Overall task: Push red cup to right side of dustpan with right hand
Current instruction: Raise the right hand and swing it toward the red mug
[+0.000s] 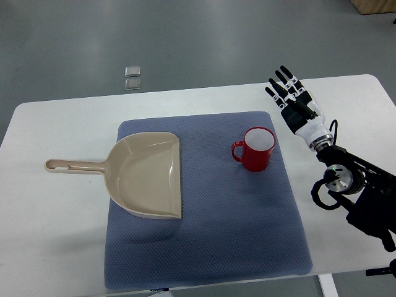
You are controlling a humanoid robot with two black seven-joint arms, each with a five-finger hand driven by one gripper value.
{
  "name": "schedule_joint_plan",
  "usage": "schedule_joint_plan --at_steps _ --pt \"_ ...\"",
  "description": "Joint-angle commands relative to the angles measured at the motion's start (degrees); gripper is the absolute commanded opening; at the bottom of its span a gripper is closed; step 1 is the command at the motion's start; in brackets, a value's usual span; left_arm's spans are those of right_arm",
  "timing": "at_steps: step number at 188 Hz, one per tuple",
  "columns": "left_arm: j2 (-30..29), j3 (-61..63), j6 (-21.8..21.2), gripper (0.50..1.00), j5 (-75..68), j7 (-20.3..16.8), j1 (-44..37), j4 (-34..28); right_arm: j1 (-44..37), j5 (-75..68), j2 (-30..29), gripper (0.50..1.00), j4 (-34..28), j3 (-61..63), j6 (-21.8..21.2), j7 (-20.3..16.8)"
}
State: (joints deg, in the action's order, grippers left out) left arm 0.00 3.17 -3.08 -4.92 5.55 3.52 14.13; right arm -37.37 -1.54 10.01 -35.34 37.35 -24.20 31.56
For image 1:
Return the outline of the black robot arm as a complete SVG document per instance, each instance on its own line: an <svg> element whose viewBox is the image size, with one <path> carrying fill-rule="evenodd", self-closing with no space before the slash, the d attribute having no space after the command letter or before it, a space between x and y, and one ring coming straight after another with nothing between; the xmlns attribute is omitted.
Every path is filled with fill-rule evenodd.
<svg viewBox="0 0 396 297"><path fill-rule="evenodd" d="M334 135L314 147L317 159L327 166L311 190L313 202L324 210L343 207L347 222L381 240L387 252L395 251L395 176L336 145Z"/></svg>

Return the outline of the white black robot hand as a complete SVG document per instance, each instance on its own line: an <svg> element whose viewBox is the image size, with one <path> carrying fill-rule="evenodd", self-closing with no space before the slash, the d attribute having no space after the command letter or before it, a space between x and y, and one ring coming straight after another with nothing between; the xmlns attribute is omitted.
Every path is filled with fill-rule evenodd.
<svg viewBox="0 0 396 297"><path fill-rule="evenodd" d="M265 91L280 108L289 130L312 151L333 145L335 136L325 127L325 116L307 88L285 66L280 66L275 75L280 81L270 78Z"/></svg>

